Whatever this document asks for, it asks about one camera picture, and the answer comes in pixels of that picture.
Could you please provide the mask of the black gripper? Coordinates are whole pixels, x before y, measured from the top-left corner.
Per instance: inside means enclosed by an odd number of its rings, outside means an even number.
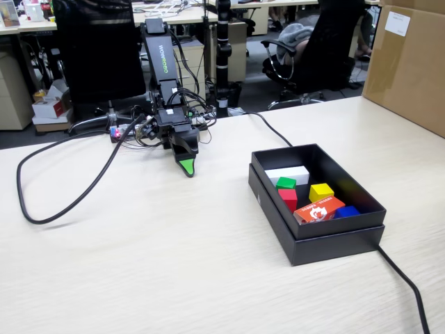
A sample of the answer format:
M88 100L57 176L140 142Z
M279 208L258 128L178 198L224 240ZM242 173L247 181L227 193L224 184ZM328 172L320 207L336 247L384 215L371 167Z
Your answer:
M159 109L154 119L158 129L157 136L161 139L163 148L172 148L177 165L185 176L193 177L195 157L199 152L199 130L192 125L181 107Z

